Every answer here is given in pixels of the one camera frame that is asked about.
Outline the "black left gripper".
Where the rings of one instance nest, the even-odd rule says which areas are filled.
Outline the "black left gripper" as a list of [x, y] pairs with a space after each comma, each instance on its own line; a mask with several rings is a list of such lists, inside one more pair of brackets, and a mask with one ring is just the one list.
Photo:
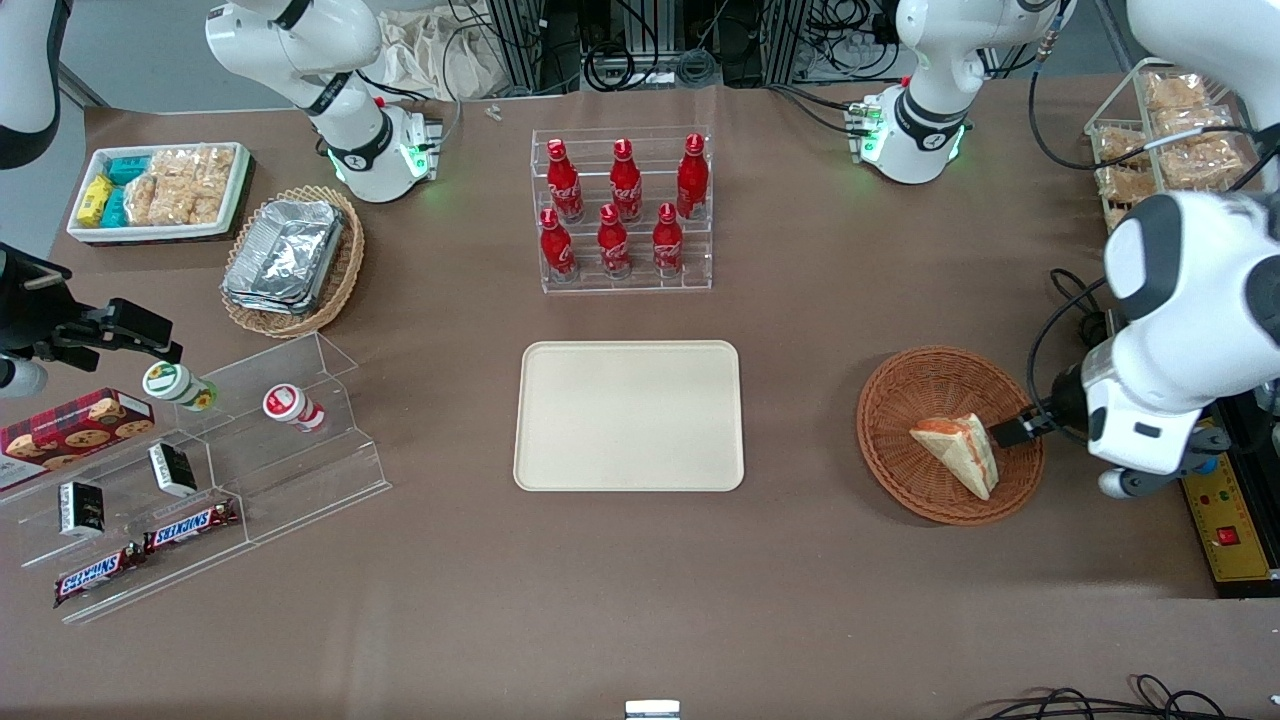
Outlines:
[[989, 427], [989, 437], [1000, 448], [1030, 443], [1052, 432], [1069, 439], [1089, 439], [1089, 410], [1080, 363], [1053, 378], [1047, 406], [1025, 406], [1015, 416]]

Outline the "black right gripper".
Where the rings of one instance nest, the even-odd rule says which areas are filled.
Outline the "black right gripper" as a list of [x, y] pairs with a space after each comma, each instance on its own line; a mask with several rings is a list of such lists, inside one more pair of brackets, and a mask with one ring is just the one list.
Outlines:
[[76, 301], [70, 272], [3, 245], [1, 346], [19, 359], [96, 364], [101, 350], [129, 350], [178, 364], [184, 348], [173, 323], [125, 299], [111, 300], [111, 341], [95, 320], [96, 307]]

